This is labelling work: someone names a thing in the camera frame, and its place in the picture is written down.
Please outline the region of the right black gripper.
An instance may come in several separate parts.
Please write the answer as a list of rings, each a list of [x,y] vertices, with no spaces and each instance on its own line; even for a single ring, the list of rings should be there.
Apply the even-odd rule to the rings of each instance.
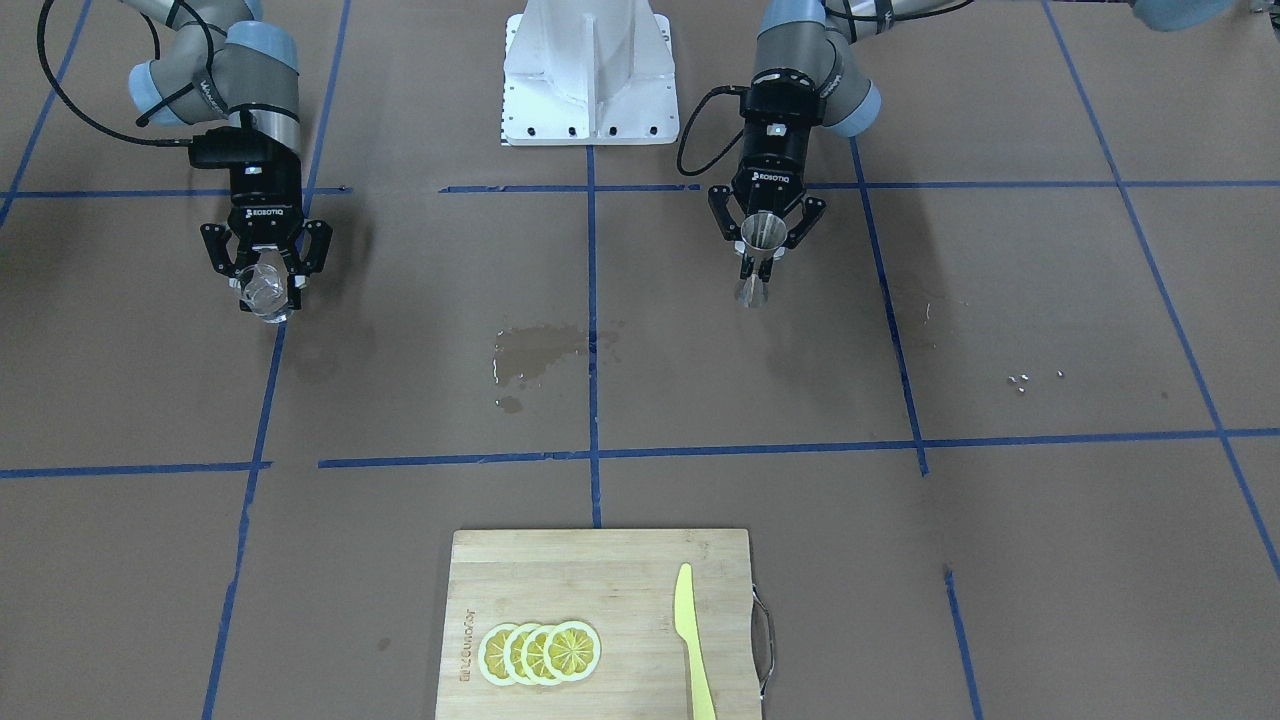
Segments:
[[[251,263],[265,249],[274,250],[284,263],[291,263],[291,310],[301,310],[303,290],[308,278],[323,270],[333,236],[326,222],[305,222],[301,163],[237,163],[230,168],[229,188],[228,224],[200,225],[212,269],[229,281],[239,310],[250,313]],[[302,232],[305,252],[300,255],[297,240]]]

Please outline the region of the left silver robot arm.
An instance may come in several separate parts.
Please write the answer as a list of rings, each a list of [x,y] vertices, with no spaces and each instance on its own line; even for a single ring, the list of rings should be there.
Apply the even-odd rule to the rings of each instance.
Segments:
[[[708,202],[719,233],[740,258],[742,304],[763,301],[776,263],[795,250],[826,211],[808,192],[810,135],[852,138],[870,128],[882,96],[859,68],[852,45],[897,24],[943,15],[959,1],[772,1],[756,33],[754,73],[719,92],[739,100],[741,155],[731,182]]]

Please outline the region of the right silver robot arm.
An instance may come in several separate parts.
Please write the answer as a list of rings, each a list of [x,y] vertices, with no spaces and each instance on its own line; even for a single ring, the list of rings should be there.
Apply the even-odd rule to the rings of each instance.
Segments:
[[[196,169],[229,174],[230,211],[200,233],[212,269],[239,307],[280,323],[302,306],[332,240],[303,210],[300,68],[293,37],[257,1],[137,1],[174,29],[173,46],[131,70],[137,124],[211,129],[189,141]]]

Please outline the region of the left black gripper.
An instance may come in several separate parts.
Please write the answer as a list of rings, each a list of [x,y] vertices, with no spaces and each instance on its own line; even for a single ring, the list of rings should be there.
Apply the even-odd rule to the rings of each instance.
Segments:
[[[741,281],[750,277],[753,259],[745,249],[740,224],[730,213],[730,200],[733,197],[746,217],[760,211],[788,215],[805,195],[806,150],[815,124],[817,120],[808,117],[745,115],[742,152],[732,190],[727,184],[708,188],[708,204],[717,228],[740,256]],[[801,201],[800,209],[799,223],[788,229],[774,251],[776,256],[783,256],[803,242],[826,213],[827,202],[810,195]]]

